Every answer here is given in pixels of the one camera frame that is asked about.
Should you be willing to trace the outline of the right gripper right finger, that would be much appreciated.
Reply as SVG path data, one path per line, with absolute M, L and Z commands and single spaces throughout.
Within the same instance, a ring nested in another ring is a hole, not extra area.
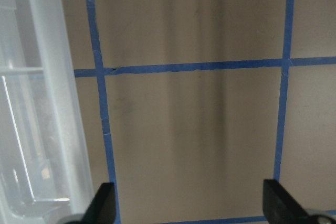
M 262 187 L 263 214 L 271 224 L 315 223 L 294 198 L 275 179 L 264 179 Z

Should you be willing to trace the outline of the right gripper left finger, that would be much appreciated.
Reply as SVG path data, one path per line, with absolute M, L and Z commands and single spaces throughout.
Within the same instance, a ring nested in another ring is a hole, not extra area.
M 113 224 L 116 216 L 117 208 L 114 183 L 102 183 L 86 210 L 81 223 Z

